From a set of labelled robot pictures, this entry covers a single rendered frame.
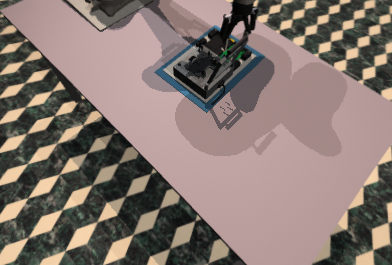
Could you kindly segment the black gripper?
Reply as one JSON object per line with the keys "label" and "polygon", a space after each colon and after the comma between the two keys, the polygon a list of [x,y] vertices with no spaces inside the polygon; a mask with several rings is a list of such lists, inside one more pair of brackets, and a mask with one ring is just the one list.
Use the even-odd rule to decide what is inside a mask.
{"label": "black gripper", "polygon": [[[250,4],[250,5],[242,5],[242,4],[236,3],[233,0],[231,13],[229,15],[226,15],[226,14],[223,15],[224,20],[223,20],[219,35],[220,35],[221,39],[223,39],[224,44],[222,45],[222,48],[224,49],[224,51],[227,51],[227,45],[228,45],[228,40],[229,40],[228,38],[229,38],[230,34],[232,33],[234,27],[238,24],[238,22],[244,21],[245,29],[244,29],[243,37],[244,37],[244,35],[246,35],[248,37],[249,34],[251,34],[251,30],[252,31],[255,30],[256,16],[258,13],[258,9],[256,8],[256,6],[253,7],[253,5],[254,5],[254,3]],[[248,12],[250,12],[250,13],[248,13]],[[249,19],[248,19],[249,15],[250,15],[250,25],[249,25]],[[230,21],[230,23],[229,23],[229,21]]]}

